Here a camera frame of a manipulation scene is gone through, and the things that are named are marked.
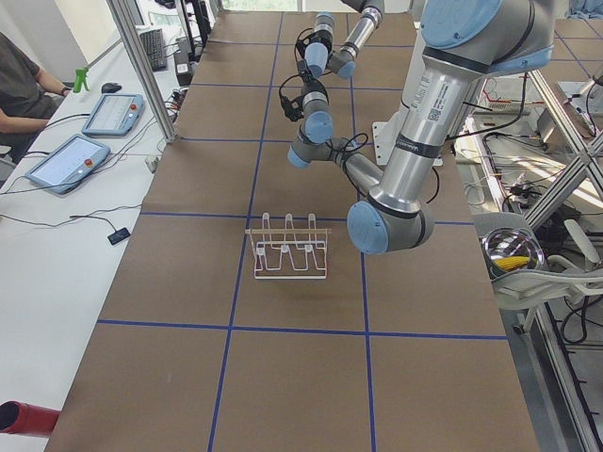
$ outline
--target dish rack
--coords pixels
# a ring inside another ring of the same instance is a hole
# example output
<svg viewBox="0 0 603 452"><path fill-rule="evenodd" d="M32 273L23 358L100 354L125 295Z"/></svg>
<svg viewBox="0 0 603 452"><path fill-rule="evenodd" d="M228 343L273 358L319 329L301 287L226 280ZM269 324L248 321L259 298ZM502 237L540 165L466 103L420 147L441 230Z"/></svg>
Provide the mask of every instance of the dish rack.
<svg viewBox="0 0 603 452"><path fill-rule="evenodd" d="M257 280L324 280L327 278L329 229L317 228L314 214L307 228L298 229L293 216L285 216L285 227L270 226L270 215L262 215L260 229L245 231L253 252L253 276Z"/></svg>

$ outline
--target wall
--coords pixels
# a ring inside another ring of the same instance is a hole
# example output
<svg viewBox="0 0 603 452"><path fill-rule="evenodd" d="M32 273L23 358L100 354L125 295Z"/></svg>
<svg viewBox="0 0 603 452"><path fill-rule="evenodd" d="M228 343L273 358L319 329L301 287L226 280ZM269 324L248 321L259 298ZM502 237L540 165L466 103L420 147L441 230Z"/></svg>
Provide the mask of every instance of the wall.
<svg viewBox="0 0 603 452"><path fill-rule="evenodd" d="M387 12L403 12L408 10L410 0L385 0ZM352 11L339 0L303 0L304 11Z"/></svg>
<svg viewBox="0 0 603 452"><path fill-rule="evenodd" d="M75 69L86 66L54 0L2 0L0 8L0 30L46 71L73 80Z"/></svg>
<svg viewBox="0 0 603 452"><path fill-rule="evenodd" d="M109 38L117 30L106 0L56 2L84 57L93 61L105 50Z"/></svg>

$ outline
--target cardboard surface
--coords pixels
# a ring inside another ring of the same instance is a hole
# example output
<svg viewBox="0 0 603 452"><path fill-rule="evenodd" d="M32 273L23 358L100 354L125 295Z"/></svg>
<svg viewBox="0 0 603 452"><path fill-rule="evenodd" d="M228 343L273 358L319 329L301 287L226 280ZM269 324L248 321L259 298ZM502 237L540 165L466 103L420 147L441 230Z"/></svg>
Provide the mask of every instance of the cardboard surface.
<svg viewBox="0 0 603 452"><path fill-rule="evenodd" d="M195 75L48 452L538 450L452 159L446 224L385 256L349 241L339 169L286 162L298 124L269 85L314 17L220 17L212 40L247 42L246 68L220 43ZM387 23L330 91L337 135L398 108L412 21ZM244 231L263 212L332 229L327 280L253 279Z"/></svg>
<svg viewBox="0 0 603 452"><path fill-rule="evenodd" d="M225 331L97 325L46 450L203 449L225 339Z"/></svg>

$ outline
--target red cylinder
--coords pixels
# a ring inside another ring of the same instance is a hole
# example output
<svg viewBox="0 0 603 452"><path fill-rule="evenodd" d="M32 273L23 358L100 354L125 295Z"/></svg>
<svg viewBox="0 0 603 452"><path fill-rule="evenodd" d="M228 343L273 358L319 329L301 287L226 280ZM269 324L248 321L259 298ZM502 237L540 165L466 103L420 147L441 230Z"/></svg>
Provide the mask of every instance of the red cylinder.
<svg viewBox="0 0 603 452"><path fill-rule="evenodd" d="M49 438L60 412L23 402L0 405L0 433Z"/></svg>

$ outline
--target metal bowl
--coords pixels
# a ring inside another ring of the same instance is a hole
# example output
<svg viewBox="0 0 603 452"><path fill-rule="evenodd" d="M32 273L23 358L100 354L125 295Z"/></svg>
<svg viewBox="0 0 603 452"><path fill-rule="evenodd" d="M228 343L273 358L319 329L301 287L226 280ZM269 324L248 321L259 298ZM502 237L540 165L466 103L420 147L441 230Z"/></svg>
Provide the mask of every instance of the metal bowl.
<svg viewBox="0 0 603 452"><path fill-rule="evenodd" d="M528 231L512 228L498 228L481 240L486 260L490 264L491 276L498 277L506 273L497 266L497 260L505 257L529 257L528 263L521 268L542 268L545 254L536 238Z"/></svg>

